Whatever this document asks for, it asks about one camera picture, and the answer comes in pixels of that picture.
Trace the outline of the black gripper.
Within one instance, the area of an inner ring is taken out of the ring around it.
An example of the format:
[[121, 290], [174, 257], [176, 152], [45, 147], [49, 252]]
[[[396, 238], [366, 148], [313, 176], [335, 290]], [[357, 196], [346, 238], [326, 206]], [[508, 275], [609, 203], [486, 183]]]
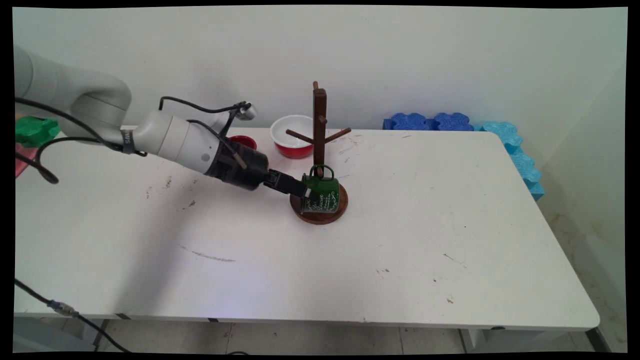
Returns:
[[[254, 191], [263, 183], [264, 186], [274, 191], [297, 198], [309, 198], [312, 194], [310, 187], [307, 187], [301, 180], [287, 173], [269, 169], [269, 161], [264, 153], [228, 138], [225, 141], [230, 148], [225, 145], [219, 146], [212, 164], [204, 175], [247, 191]], [[235, 154], [244, 162], [245, 168], [238, 164], [230, 149], [234, 150]]]

